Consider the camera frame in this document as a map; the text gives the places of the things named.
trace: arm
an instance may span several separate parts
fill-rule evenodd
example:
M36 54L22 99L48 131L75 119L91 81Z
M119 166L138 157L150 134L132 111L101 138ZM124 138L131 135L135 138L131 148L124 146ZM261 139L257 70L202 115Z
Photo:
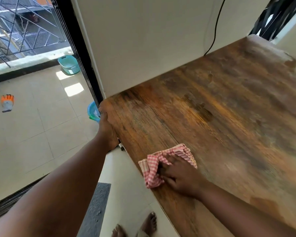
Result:
M236 237L296 237L296 230L206 180L178 156L165 155L164 180L181 194L201 201Z
M117 145L116 134L104 113L95 138L35 185L0 219L0 237L76 237L105 156Z

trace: forearm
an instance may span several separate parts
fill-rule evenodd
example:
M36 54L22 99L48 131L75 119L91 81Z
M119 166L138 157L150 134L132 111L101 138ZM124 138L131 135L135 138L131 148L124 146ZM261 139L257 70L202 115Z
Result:
M236 237L296 237L296 230L206 181L197 199Z
M16 203L0 221L0 237L76 236L108 151L99 136L87 143Z

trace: wooden tabletop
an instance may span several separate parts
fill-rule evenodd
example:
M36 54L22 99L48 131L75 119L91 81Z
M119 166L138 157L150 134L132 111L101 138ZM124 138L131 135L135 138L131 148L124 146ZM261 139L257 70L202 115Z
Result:
M293 57L251 35L103 106L138 168L184 143L208 180L296 228ZM233 236L202 203L166 184L152 191L182 237Z

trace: tiled floor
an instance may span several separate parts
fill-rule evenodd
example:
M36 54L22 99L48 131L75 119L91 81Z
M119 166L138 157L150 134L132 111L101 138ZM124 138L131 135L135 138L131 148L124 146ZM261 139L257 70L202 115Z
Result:
M53 171L96 134L82 74L65 77L56 66L0 83L0 96L15 96L11 112L2 113L0 106L0 199ZM111 236L117 223L134 236L151 211L158 218L154 236L178 236L125 151L107 155L99 182L111 183L100 237Z

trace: gray rug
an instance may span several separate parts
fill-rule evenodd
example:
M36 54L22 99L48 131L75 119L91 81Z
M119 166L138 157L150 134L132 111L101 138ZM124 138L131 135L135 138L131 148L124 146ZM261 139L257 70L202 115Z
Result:
M98 183L77 237L99 237L111 184Z

